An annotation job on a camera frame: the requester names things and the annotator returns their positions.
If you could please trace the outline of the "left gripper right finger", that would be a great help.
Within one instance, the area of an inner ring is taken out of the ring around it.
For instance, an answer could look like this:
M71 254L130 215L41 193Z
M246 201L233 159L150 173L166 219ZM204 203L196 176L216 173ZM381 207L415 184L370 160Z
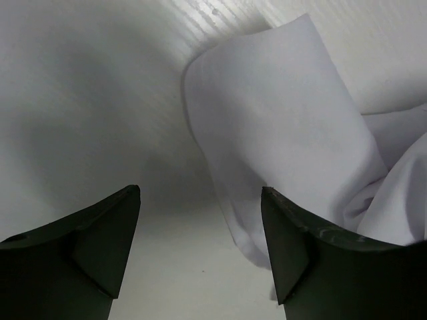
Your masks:
M287 319L425 319L426 242L393 245L348 231L271 187L262 219Z

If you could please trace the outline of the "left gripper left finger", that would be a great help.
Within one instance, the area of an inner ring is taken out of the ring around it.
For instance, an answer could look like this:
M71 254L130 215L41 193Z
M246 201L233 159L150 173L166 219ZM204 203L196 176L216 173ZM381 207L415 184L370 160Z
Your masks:
M1 242L2 319L108 319L140 210L129 185Z

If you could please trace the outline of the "white t shirt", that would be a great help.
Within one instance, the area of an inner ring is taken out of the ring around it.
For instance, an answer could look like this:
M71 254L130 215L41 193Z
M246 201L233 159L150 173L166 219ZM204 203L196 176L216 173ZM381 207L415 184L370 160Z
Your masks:
M362 115L307 15L206 51L183 86L230 232L253 264L270 267L265 186L366 237L426 238L426 106Z

